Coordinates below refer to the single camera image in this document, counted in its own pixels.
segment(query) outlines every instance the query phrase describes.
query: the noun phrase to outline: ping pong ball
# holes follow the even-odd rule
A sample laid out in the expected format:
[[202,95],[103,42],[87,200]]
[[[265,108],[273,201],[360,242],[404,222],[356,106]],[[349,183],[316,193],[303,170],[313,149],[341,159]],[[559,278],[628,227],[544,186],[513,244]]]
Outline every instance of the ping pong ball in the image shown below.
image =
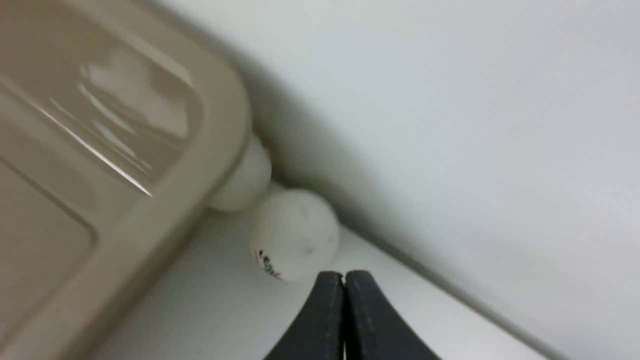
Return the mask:
[[327,270],[339,241],[337,217],[322,197],[287,190],[258,209],[250,248],[267,274],[288,282]]

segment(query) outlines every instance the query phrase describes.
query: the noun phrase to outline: white wall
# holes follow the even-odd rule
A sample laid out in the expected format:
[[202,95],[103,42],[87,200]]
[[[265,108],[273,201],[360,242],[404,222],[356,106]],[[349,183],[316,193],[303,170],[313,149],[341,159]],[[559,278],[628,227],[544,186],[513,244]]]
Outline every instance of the white wall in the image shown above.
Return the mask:
[[637,1],[160,3],[287,177],[566,356],[640,357]]

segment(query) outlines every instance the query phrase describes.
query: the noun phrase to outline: white ball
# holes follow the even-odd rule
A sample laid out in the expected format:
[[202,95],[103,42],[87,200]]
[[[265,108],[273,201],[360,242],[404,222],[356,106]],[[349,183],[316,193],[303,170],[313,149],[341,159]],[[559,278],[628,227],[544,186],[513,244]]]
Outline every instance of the white ball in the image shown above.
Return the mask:
[[326,270],[340,232],[331,206],[306,190],[270,196],[258,209],[251,251],[267,274],[297,281]]
[[216,192],[209,206],[220,211],[239,211],[258,200],[269,188],[271,159],[260,139],[252,135],[240,164]]

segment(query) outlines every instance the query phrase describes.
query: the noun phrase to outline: white tabletop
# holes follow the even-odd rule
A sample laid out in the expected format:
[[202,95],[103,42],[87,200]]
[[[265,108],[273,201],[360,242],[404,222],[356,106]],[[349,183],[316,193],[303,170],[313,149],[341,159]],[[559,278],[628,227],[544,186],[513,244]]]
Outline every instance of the white tabletop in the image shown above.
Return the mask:
[[[248,249],[253,210],[209,212],[195,238],[93,360],[262,359],[301,309],[313,279],[284,284]],[[443,360],[543,357],[350,230],[332,269],[370,271]]]

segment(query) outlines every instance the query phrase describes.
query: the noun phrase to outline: printed logo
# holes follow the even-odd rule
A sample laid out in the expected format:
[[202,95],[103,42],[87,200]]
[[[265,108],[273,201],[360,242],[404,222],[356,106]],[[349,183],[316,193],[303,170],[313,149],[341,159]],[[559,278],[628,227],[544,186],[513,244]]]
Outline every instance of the printed logo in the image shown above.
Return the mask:
[[262,269],[264,270],[264,272],[275,277],[278,280],[282,280],[280,278],[280,273],[276,272],[273,269],[273,265],[271,264],[271,259],[269,259],[269,256],[265,255],[264,250],[254,251],[253,255],[255,256],[255,260],[258,261],[260,265],[262,265]]

